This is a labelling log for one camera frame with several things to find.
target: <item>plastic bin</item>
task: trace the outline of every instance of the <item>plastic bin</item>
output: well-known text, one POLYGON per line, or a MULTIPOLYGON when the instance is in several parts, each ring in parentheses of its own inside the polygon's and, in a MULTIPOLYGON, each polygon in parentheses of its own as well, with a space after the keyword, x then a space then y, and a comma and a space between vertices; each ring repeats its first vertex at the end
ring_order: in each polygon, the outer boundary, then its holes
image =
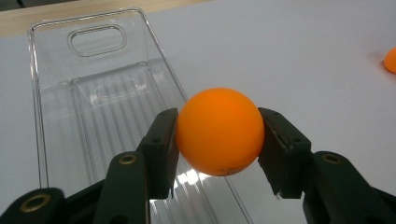
MULTIPOLYGON (((143 11, 124 8, 29 29, 41 187, 66 196, 102 180, 161 111, 186 101, 143 11)), ((248 223, 230 180, 180 156, 175 198, 151 201, 152 223, 248 223)))

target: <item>white table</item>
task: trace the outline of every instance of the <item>white table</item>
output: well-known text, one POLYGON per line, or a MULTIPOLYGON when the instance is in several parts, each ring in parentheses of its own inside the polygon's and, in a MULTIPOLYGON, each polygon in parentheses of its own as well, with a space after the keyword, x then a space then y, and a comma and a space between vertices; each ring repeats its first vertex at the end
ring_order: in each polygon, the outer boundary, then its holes
MULTIPOLYGON (((237 89, 282 113, 313 143, 347 157, 396 195, 396 2, 217 0, 149 13, 188 96, 237 89)), ((38 187, 26 36, 0 38, 0 211, 38 187)), ((302 200, 278 200, 257 162, 231 177, 255 223, 305 223, 302 200)))

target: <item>ping pong ball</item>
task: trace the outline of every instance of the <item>ping pong ball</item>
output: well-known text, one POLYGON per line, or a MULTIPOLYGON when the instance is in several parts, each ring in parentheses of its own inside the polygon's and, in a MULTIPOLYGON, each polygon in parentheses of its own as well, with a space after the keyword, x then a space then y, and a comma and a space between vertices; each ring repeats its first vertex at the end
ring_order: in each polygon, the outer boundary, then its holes
POLYGON ((390 72, 396 74, 396 48, 391 49, 385 56, 384 65, 390 72))
POLYGON ((207 175, 233 175, 247 168, 262 150, 262 116, 239 91, 201 91, 180 110, 176 141, 196 170, 207 175))

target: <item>ball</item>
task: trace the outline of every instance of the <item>ball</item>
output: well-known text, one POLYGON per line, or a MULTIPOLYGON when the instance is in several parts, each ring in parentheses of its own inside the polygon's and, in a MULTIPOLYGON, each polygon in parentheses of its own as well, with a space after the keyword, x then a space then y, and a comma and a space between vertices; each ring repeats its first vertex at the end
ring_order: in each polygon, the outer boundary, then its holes
POLYGON ((181 109, 176 141, 181 154, 196 170, 207 175, 233 175, 260 154, 263 119, 254 103, 239 91, 201 91, 181 109))
POLYGON ((385 68, 391 73, 396 74, 396 48, 391 49, 384 59, 385 68))

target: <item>wooden edge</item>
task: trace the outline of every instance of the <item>wooden edge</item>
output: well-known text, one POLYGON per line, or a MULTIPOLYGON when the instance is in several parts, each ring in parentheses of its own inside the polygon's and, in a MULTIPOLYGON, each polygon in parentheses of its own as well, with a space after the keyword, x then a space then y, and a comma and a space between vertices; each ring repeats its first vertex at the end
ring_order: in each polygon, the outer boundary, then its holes
POLYGON ((80 0, 42 7, 28 7, 0 12, 0 37, 26 34, 37 21, 74 17, 122 7, 140 7, 154 12, 183 7, 208 0, 80 0))

